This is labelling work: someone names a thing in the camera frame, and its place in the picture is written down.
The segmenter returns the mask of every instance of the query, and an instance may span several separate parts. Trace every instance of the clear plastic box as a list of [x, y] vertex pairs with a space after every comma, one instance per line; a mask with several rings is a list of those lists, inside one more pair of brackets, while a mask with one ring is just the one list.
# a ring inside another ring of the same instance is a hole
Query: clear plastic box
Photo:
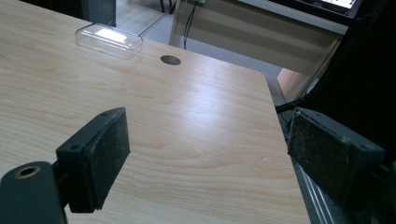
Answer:
[[132, 59], [143, 48], [143, 38], [99, 23], [76, 31], [76, 43], [121, 59]]

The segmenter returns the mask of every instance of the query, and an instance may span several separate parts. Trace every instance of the wood grain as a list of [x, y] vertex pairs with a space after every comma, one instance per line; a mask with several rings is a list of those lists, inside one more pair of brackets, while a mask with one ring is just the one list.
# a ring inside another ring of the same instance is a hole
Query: wood grain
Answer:
[[120, 60], [75, 44], [87, 24], [0, 0], [0, 175], [125, 106], [132, 153], [69, 223], [309, 223], [263, 74], [150, 40]]

